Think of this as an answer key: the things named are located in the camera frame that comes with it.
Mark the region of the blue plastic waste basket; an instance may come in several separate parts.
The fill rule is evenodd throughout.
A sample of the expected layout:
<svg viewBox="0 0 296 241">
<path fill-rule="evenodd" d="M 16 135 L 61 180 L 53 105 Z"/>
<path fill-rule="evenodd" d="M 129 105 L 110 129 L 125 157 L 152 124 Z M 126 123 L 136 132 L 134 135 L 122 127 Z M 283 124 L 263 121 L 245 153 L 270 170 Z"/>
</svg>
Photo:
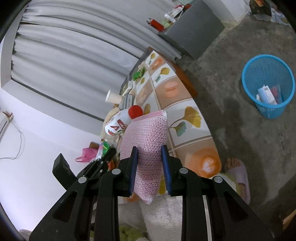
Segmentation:
<svg viewBox="0 0 296 241">
<path fill-rule="evenodd" d="M 282 115 L 295 93 L 295 78 L 289 66 L 279 57 L 261 54 L 244 66 L 241 81 L 245 93 L 254 102 L 261 115 L 275 119 Z M 268 86 L 277 104 L 265 104 L 256 99 L 257 90 Z"/>
</svg>

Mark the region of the grey curtain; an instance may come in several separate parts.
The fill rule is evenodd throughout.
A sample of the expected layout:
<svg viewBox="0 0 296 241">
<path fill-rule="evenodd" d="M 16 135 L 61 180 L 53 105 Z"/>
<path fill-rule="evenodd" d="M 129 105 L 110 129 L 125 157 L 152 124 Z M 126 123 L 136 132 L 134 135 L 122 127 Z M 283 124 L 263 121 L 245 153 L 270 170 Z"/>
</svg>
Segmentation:
<svg viewBox="0 0 296 241">
<path fill-rule="evenodd" d="M 146 23 L 171 1 L 31 1 L 15 38 L 11 78 L 96 119 L 145 49 L 181 54 Z"/>
</svg>

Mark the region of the white bottle red cap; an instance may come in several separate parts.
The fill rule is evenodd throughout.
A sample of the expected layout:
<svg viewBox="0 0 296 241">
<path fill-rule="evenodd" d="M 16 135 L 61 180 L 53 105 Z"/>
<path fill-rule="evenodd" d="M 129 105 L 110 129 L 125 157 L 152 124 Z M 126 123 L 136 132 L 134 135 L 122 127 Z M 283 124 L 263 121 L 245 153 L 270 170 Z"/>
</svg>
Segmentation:
<svg viewBox="0 0 296 241">
<path fill-rule="evenodd" d="M 126 130 L 133 119 L 143 115 L 143 110 L 138 105 L 133 105 L 115 114 L 105 125 L 105 132 L 109 136 L 119 135 Z"/>
</svg>

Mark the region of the pink plastic bag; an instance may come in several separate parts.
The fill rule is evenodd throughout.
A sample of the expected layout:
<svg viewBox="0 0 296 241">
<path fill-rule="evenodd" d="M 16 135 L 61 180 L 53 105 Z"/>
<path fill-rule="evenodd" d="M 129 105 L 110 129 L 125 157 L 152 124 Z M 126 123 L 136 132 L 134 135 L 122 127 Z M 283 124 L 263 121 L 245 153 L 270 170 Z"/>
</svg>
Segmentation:
<svg viewBox="0 0 296 241">
<path fill-rule="evenodd" d="M 81 163 L 88 163 L 96 157 L 97 153 L 98 153 L 98 149 L 84 148 L 82 150 L 82 155 L 80 157 L 77 157 L 75 161 L 81 162 Z"/>
</svg>

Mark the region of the blue white medicine box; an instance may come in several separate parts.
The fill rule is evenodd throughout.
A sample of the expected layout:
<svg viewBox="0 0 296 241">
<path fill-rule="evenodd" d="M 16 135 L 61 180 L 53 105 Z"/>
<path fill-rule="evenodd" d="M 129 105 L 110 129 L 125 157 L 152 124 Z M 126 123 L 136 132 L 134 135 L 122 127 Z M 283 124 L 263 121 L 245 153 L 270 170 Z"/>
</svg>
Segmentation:
<svg viewBox="0 0 296 241">
<path fill-rule="evenodd" d="M 257 90 L 256 99 L 265 104 L 271 104 L 271 105 L 278 104 L 269 87 L 265 85 L 262 88 Z"/>
</svg>

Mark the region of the white paper cup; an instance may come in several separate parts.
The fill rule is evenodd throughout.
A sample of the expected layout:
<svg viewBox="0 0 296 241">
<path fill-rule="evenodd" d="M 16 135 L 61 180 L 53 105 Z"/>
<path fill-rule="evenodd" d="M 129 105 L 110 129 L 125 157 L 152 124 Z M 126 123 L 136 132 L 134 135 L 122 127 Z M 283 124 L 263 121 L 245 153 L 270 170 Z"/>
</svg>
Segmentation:
<svg viewBox="0 0 296 241">
<path fill-rule="evenodd" d="M 123 99 L 123 96 L 109 90 L 106 95 L 105 102 L 113 103 L 113 104 L 120 104 L 122 102 L 122 99 Z"/>
</svg>

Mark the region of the orange wooden table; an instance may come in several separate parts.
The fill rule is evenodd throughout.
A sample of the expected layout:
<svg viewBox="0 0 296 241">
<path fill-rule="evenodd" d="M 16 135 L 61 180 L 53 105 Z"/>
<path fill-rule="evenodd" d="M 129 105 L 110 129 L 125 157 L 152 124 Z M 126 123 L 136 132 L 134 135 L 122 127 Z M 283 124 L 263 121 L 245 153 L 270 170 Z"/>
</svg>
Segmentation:
<svg viewBox="0 0 296 241">
<path fill-rule="evenodd" d="M 151 56 L 152 52 L 156 53 L 156 57 L 152 60 L 151 64 L 147 64 L 150 75 L 152 75 L 156 71 L 156 69 L 161 67 L 163 64 L 168 64 L 170 68 L 173 69 L 177 77 L 184 84 L 191 96 L 193 98 L 196 98 L 198 96 L 198 92 L 196 91 L 194 85 L 191 83 L 191 81 L 189 80 L 185 72 L 182 70 L 182 68 L 179 67 L 174 60 L 171 60 L 166 55 L 159 53 L 152 47 L 146 48 L 144 53 L 142 54 L 142 57 L 148 59 Z"/>
</svg>

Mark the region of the grey cabinet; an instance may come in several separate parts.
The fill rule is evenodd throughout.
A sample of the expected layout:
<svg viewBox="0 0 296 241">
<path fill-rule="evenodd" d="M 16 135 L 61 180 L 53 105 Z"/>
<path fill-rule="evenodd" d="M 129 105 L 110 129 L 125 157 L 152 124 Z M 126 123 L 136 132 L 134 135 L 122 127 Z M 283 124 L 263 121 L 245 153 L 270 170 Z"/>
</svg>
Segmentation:
<svg viewBox="0 0 296 241">
<path fill-rule="evenodd" d="M 224 28 L 204 1 L 196 1 L 175 23 L 158 35 L 182 54 L 197 60 Z"/>
</svg>

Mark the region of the green snack packet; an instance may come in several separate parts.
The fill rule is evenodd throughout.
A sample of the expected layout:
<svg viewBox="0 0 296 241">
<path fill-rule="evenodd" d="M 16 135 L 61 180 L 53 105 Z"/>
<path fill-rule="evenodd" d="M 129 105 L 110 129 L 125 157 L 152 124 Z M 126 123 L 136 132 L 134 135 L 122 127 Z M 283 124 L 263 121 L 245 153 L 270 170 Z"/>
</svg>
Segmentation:
<svg viewBox="0 0 296 241">
<path fill-rule="evenodd" d="M 138 69 L 138 71 L 136 71 L 135 73 L 133 73 L 132 80 L 135 81 L 138 78 L 143 77 L 144 73 L 145 73 L 145 67 Z"/>
</svg>

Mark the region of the patterned tablecloth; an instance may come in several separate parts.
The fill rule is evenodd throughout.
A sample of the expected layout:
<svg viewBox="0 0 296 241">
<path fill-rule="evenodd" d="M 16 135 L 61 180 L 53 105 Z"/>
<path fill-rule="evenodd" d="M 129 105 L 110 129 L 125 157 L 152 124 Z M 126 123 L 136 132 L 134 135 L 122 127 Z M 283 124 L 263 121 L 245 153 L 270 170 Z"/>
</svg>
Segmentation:
<svg viewBox="0 0 296 241">
<path fill-rule="evenodd" d="M 134 104 L 144 114 L 164 110 L 167 115 L 168 151 L 182 165 L 201 177 L 211 178 L 222 168 L 216 145 L 206 121 L 181 80 L 181 74 L 164 56 L 149 48 L 132 73 L 145 68 L 136 80 Z"/>
</svg>

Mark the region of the pink bubble wrap bag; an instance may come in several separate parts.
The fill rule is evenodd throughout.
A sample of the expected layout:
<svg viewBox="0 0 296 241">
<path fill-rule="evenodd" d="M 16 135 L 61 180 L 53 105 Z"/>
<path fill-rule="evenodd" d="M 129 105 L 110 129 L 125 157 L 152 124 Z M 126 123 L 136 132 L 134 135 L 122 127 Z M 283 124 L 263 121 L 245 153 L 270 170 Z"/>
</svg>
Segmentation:
<svg viewBox="0 0 296 241">
<path fill-rule="evenodd" d="M 145 203 L 151 204 L 159 192 L 163 174 L 162 146 L 168 141 L 167 113 L 155 111 L 132 120 L 120 148 L 120 158 L 130 157 L 137 147 L 137 173 L 133 192 Z"/>
</svg>

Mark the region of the dark printed bag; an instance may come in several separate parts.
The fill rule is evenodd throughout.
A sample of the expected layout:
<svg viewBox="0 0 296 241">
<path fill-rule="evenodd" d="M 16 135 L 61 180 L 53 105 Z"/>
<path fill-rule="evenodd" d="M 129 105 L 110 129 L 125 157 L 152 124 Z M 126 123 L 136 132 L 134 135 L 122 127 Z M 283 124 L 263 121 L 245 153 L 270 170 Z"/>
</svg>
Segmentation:
<svg viewBox="0 0 296 241">
<path fill-rule="evenodd" d="M 249 6 L 251 9 L 251 12 L 254 15 L 265 14 L 268 16 L 272 16 L 271 6 L 270 6 L 269 2 L 266 0 L 250 0 Z"/>
</svg>

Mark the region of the person foot pink slipper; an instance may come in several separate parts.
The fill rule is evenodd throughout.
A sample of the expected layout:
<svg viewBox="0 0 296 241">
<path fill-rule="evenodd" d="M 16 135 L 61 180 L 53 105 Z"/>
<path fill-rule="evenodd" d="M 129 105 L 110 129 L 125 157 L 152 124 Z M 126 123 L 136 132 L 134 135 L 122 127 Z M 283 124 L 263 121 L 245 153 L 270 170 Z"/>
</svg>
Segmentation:
<svg viewBox="0 0 296 241">
<path fill-rule="evenodd" d="M 225 163 L 224 170 L 229 174 L 238 185 L 238 192 L 240 197 L 250 204 L 250 189 L 247 176 L 247 170 L 241 160 L 236 158 L 228 158 Z"/>
</svg>

